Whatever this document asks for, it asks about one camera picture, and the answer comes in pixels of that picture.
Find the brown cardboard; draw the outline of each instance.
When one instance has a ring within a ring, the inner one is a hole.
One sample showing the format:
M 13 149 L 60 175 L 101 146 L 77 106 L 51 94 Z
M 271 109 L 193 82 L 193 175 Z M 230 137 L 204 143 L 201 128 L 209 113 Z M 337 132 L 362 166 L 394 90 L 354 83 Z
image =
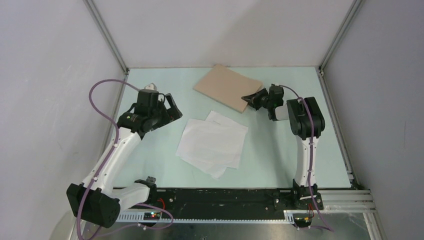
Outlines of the brown cardboard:
M 256 93 L 261 87 L 262 82 L 218 64 L 194 86 L 194 89 L 243 113 L 248 103 L 242 100 L 242 97 Z

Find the red wire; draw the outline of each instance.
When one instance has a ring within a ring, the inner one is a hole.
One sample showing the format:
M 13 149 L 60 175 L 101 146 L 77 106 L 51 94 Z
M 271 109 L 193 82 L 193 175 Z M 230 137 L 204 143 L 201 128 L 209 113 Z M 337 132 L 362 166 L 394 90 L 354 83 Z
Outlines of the red wire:
M 157 201 L 158 202 L 162 202 L 162 208 L 165 209 L 165 202 L 164 202 L 164 200 L 162 198 L 159 198 Z
M 312 211 L 312 216 L 310 218 L 315 217 L 314 208 L 312 207 L 312 204 L 309 203 L 308 208 Z

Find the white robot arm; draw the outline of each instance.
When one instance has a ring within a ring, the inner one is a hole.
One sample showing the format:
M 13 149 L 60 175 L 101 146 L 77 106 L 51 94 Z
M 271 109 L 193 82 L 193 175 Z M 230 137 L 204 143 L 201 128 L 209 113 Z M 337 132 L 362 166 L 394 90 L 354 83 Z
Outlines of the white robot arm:
M 165 101 L 170 106 L 168 109 L 165 107 Z M 136 180 L 132 185 L 122 189 L 113 189 L 114 180 L 128 156 L 147 132 L 163 127 L 182 116 L 170 94 L 159 93 L 154 84 L 141 89 L 138 92 L 137 103 L 133 103 L 118 119 L 118 140 L 112 139 L 93 170 L 80 185 L 72 183 L 68 187 L 66 195 L 74 216 L 77 216 L 80 204 L 83 204 L 81 213 L 83 220 L 109 228 L 122 211 L 147 201 L 150 189 L 156 190 L 154 178 Z M 113 152 L 103 164 L 112 148 Z M 86 191 L 88 191 L 86 200 L 82 202 Z
M 318 194 L 318 186 L 315 179 L 315 155 L 321 132 L 325 128 L 324 117 L 314 97 L 304 99 L 313 120 L 313 138 L 311 121 L 305 106 L 299 99 L 283 101 L 283 87 L 272 85 L 269 93 L 266 88 L 242 97 L 249 106 L 256 110 L 266 108 L 268 117 L 272 121 L 290 121 L 290 128 L 297 141 L 297 169 L 293 179 L 293 195 L 299 205 L 310 203 L 311 193 L 309 185 L 313 190 L 313 197 Z

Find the white paper sheet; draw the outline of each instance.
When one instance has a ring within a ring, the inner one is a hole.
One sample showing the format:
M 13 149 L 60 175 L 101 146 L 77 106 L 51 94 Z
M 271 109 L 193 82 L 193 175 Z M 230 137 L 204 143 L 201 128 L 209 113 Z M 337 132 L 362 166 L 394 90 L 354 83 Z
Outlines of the white paper sheet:
M 248 128 L 215 111 L 206 121 L 189 119 L 176 155 L 213 178 L 238 168 Z
M 245 136 L 246 136 L 246 133 L 248 132 L 248 127 L 241 125 L 238 122 L 232 120 L 231 118 L 226 117 L 224 115 L 221 115 L 221 114 L 219 114 L 219 113 L 217 113 L 216 111 L 213 111 L 213 110 L 210 111 L 210 113 L 207 116 L 205 121 L 214 122 L 214 123 L 217 123 L 219 125 L 224 125 L 224 126 L 229 126 L 229 127 L 241 128 L 241 129 L 245 130 L 243 140 L 241 141 L 240 145 L 238 146 L 238 151 L 237 151 L 238 154 L 235 156 L 234 161 L 224 164 L 224 166 L 226 166 L 226 167 L 238 169 L 239 165 L 240 165 L 240 158 L 242 157 L 243 145 L 245 143 Z

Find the light green tabletop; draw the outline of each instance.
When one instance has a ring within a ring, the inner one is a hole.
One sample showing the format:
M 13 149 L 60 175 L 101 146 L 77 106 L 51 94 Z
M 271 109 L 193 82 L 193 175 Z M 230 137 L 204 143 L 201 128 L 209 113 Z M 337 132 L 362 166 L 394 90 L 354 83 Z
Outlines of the light green tabletop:
M 314 67 L 234 67 L 249 78 L 292 87 L 302 97 L 315 97 L 325 118 L 325 130 L 316 152 L 316 181 L 319 188 L 349 188 L 350 182 Z M 288 120 L 273 122 L 265 109 L 247 108 L 239 113 L 195 90 L 194 85 L 210 68 L 131 69 L 128 82 L 138 88 L 154 83 L 159 92 L 171 93 L 183 117 L 149 132 L 129 156 L 115 181 L 125 187 L 147 176 L 158 187 L 175 188 L 291 188 L 297 166 L 297 144 Z M 284 92 L 284 100 L 295 95 Z M 126 87 L 118 116 L 137 101 L 137 92 Z M 175 155 L 187 120 L 204 120 L 214 110 L 248 127 L 239 169 L 227 168 L 213 179 Z

